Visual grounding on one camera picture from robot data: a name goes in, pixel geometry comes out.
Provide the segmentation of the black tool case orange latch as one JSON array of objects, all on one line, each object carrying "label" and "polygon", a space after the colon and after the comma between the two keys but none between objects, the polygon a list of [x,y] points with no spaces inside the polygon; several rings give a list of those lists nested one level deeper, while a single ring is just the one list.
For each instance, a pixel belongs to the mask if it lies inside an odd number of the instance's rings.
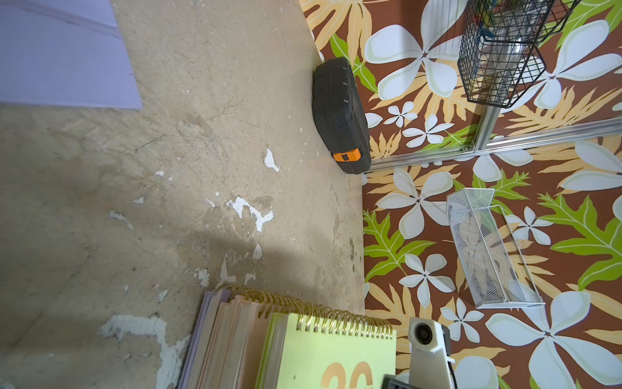
[{"label": "black tool case orange latch", "polygon": [[341,170],[368,171],[372,163],[369,126],[346,58],[332,58],[315,68],[312,111],[317,132]]}]

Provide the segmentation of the white mesh basket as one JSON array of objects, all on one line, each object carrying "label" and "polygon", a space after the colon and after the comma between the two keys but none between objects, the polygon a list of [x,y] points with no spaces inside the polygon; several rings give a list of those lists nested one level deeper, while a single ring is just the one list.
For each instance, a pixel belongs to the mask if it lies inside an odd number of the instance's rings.
[{"label": "white mesh basket", "polygon": [[531,309],[545,305],[524,259],[508,214],[493,189],[450,194],[446,214],[475,308]]}]

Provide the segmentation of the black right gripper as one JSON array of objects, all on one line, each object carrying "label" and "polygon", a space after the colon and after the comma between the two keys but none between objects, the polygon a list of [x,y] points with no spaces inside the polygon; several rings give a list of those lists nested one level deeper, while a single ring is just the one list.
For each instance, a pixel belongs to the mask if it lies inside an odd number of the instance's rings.
[{"label": "black right gripper", "polygon": [[411,386],[395,376],[386,374],[382,381],[382,389],[411,389]]}]

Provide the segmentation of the green 2026 desk calendar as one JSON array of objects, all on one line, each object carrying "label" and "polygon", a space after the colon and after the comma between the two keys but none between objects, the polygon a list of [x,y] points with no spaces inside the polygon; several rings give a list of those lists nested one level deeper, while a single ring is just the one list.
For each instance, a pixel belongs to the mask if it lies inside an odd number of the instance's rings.
[{"label": "green 2026 desk calendar", "polygon": [[277,313],[271,316],[257,388],[381,388],[396,369],[387,321]]}]

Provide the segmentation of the aluminium frame rail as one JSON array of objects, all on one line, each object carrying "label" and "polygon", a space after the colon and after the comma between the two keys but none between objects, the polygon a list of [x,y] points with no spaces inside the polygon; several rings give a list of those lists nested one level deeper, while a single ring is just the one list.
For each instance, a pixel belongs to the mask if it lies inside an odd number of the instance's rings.
[{"label": "aluminium frame rail", "polygon": [[491,139],[490,136],[497,124],[500,111],[501,110],[496,107],[487,107],[484,109],[483,116],[476,126],[476,136],[469,144],[411,152],[374,160],[369,172],[409,165],[421,165],[434,161],[444,162],[463,157],[478,157],[490,153],[549,146],[621,133],[621,117],[617,117],[599,122],[565,126],[553,130],[536,131],[521,136]]}]

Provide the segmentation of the pink 2026 desk calendar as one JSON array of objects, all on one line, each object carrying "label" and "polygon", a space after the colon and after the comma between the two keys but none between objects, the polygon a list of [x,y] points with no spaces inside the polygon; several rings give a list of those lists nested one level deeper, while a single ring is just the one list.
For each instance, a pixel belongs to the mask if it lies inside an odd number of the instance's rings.
[{"label": "pink 2026 desk calendar", "polygon": [[187,364],[189,388],[254,388],[269,309],[264,295],[229,284],[207,293]]}]

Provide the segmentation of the purple desk calendar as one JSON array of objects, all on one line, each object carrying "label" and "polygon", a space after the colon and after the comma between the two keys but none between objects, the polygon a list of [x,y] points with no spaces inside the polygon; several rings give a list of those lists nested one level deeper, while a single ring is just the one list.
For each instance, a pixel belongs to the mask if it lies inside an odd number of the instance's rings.
[{"label": "purple desk calendar", "polygon": [[109,1],[3,1],[1,102],[140,110]]}]

